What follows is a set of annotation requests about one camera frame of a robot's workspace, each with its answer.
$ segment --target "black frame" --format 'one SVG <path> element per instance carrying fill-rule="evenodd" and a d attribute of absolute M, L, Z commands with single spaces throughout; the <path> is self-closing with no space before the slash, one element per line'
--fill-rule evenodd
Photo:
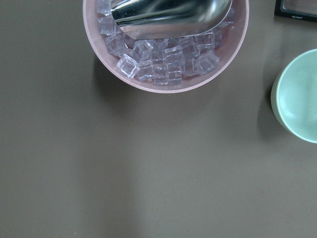
<path fill-rule="evenodd" d="M 283 8 L 283 6 L 284 6 L 284 0 L 276 0 L 275 12 L 274 12 L 276 16 L 283 16 L 283 17 L 299 19 L 304 21 L 317 22 L 317 14 L 315 15 L 315 14 L 310 14 L 305 12 L 286 10 Z"/>

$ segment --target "pink bowl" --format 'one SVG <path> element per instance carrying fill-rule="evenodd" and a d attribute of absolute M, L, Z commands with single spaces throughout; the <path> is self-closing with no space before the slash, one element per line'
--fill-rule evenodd
<path fill-rule="evenodd" d="M 233 0 L 232 4 L 235 9 L 234 27 L 227 31 L 222 40 L 222 46 L 216 50 L 217 56 L 220 57 L 218 67 L 213 72 L 210 72 L 206 75 L 196 76 L 191 79 L 183 80 L 181 84 L 168 86 L 156 86 L 149 82 L 139 82 L 136 79 L 129 79 L 121 75 L 116 70 L 118 58 L 108 53 L 104 40 L 99 34 L 97 25 L 98 15 L 96 13 L 96 0 L 83 1 L 83 16 L 89 42 L 93 47 L 97 57 L 111 73 L 127 84 L 145 91 L 155 93 L 179 93 L 198 88 L 210 82 L 221 72 L 223 72 L 237 55 L 248 27 L 249 1 Z"/>

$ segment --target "stainless steel scoop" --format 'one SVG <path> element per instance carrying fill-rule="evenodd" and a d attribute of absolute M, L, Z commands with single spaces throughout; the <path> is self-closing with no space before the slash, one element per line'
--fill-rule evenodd
<path fill-rule="evenodd" d="M 214 28 L 231 4 L 232 0 L 114 0 L 111 13 L 134 39 L 169 38 Z"/>

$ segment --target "mint green bowl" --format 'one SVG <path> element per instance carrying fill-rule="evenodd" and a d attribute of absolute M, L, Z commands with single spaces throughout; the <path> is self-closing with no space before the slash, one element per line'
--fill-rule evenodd
<path fill-rule="evenodd" d="M 282 126 L 305 141 L 317 143 L 317 49 L 296 57 L 279 74 L 271 104 Z"/>

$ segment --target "metal ice scoop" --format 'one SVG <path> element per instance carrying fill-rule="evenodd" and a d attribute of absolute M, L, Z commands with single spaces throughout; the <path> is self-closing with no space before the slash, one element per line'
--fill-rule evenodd
<path fill-rule="evenodd" d="M 214 28 L 232 0 L 115 0 L 112 15 L 130 37 L 155 39 L 195 35 Z"/>

